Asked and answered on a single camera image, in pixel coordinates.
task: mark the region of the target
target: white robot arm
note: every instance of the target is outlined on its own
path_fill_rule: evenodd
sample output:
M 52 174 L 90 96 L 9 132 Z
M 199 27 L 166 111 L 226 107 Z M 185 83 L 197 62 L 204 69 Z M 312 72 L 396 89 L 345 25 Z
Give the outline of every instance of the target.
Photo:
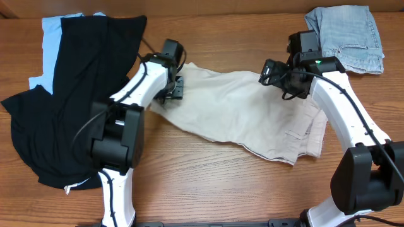
M 148 54 L 136 75 L 106 103 L 94 103 L 97 117 L 89 133 L 88 155 L 99 170 L 104 193 L 100 226 L 128 227 L 135 222 L 133 168 L 143 150 L 143 112 L 153 99 L 181 99 L 182 78 L 176 76 L 183 47 L 166 40 L 162 53 Z

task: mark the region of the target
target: black base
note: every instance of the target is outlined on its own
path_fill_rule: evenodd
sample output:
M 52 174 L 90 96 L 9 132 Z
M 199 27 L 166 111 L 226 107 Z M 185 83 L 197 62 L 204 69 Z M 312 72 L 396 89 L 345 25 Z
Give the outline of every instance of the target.
M 294 227 L 298 219 L 271 219 L 267 221 L 246 221 L 229 223 L 179 223 L 163 224 L 155 223 L 137 223 L 136 227 Z

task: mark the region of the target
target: jeans pocket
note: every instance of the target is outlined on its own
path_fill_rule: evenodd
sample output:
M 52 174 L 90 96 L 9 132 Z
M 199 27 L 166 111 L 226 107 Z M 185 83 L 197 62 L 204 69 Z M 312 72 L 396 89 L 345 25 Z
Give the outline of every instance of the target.
M 373 53 L 365 45 L 346 44 L 336 50 L 335 56 L 340 60 L 346 70 L 356 73 L 383 72 L 382 56 Z

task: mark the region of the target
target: clothing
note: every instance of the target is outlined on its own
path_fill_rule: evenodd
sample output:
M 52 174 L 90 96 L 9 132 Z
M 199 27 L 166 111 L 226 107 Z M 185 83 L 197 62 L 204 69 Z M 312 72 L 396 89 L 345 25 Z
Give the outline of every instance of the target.
M 317 33 L 323 57 L 336 56 L 356 73 L 383 73 L 380 36 L 368 6 L 318 7 L 304 18 Z
M 321 154 L 327 118 L 309 96 L 282 100 L 282 90 L 262 86 L 259 74 L 216 73 L 185 64 L 182 100 L 151 104 L 151 111 L 209 141 L 233 142 L 255 155 L 293 165 Z
M 44 73 L 42 76 L 31 77 L 28 79 L 30 89 L 34 89 L 37 85 L 42 85 L 45 90 L 50 94 L 53 94 L 53 75 L 62 37 L 61 18 L 78 16 L 84 16 L 84 14 L 76 13 L 66 16 L 42 18 L 42 29 L 44 31 L 44 41 L 42 42 L 42 49 L 44 50 L 42 56 L 42 69 Z M 105 15 L 103 13 L 95 13 L 94 16 Z
M 145 16 L 61 18 L 54 94 L 38 85 L 1 102 L 11 115 L 13 145 L 40 183 L 62 189 L 90 178 L 77 189 L 101 187 L 86 162 L 86 130 L 73 149 L 71 142 L 89 119 L 92 102 L 108 99 L 129 81 L 145 26 Z

